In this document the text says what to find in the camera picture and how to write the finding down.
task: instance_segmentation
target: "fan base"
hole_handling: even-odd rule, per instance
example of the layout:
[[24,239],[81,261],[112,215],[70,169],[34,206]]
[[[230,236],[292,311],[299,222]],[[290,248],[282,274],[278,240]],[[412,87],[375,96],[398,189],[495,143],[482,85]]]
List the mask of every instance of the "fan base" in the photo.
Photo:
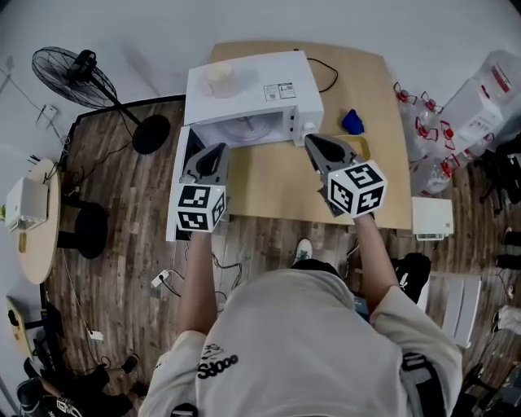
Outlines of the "fan base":
[[169,120],[159,114],[147,117],[134,131],[132,144],[137,153],[148,155],[163,146],[170,133]]

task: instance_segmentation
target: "white t-shirt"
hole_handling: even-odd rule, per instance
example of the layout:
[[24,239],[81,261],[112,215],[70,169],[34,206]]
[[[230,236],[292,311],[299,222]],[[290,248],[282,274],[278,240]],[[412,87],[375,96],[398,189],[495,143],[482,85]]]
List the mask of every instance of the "white t-shirt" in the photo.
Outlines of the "white t-shirt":
[[399,288],[370,323],[333,274],[263,274],[232,293],[208,336],[186,331],[160,357],[139,415],[169,417],[188,402],[199,417],[416,416],[405,353],[436,370],[450,415],[462,383],[458,348]]

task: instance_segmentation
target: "white sneaker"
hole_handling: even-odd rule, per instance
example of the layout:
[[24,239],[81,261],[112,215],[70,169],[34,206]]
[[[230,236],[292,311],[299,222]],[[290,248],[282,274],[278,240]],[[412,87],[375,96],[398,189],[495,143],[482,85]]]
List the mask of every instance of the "white sneaker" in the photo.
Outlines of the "white sneaker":
[[298,261],[304,261],[306,259],[311,259],[313,256],[313,246],[311,246],[311,242],[309,239],[302,239],[296,247],[296,256],[293,261],[293,265]]

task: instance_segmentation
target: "fan grille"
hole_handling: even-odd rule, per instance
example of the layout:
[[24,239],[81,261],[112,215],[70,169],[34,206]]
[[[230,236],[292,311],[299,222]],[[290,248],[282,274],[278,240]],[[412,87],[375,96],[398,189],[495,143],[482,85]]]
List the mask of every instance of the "fan grille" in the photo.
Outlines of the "fan grille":
[[[33,55],[33,71],[41,82],[67,100],[87,108],[112,107],[114,103],[92,82],[69,80],[68,71],[77,56],[70,50],[53,46],[37,50]],[[98,67],[92,71],[92,77],[117,97],[116,89]]]

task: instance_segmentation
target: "label sticker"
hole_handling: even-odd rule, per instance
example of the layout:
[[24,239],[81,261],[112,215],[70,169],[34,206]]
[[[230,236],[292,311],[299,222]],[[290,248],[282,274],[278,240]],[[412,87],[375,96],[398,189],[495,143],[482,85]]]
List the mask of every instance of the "label sticker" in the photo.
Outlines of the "label sticker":
[[266,101],[281,100],[281,99],[294,99],[295,89],[293,83],[283,82],[282,84],[270,84],[264,86],[264,93]]

